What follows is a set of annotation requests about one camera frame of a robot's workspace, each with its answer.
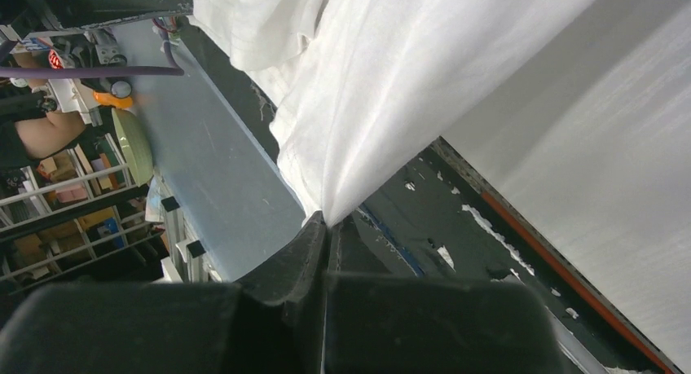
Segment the person's bare forearm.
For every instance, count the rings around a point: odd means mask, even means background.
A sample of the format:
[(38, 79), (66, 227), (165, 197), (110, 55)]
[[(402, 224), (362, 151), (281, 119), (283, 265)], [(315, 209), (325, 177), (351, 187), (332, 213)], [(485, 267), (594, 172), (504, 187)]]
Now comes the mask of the person's bare forearm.
[(86, 124), (79, 112), (51, 111), (43, 118), (17, 121), (15, 128), (27, 155), (42, 160), (68, 146)]

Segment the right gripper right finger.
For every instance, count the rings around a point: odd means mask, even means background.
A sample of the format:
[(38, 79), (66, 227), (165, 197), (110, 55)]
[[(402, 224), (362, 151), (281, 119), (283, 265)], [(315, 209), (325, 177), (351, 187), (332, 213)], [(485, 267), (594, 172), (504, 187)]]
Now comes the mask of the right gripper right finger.
[(327, 232), (328, 373), (563, 373), (541, 300), (527, 287), (343, 271)]

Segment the white t-shirt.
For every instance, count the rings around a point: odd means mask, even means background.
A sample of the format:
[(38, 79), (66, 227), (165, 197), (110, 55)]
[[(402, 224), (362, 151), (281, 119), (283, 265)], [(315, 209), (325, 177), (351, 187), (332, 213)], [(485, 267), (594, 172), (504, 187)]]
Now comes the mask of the white t-shirt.
[(596, 0), (193, 0), (266, 93), (277, 165), (333, 226)]

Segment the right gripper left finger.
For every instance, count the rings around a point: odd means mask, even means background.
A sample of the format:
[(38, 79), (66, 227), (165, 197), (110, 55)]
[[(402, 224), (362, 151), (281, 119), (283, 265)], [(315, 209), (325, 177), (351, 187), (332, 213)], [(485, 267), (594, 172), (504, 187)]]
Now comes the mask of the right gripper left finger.
[(4, 373), (321, 373), (321, 213), (234, 283), (50, 284), (1, 331)]

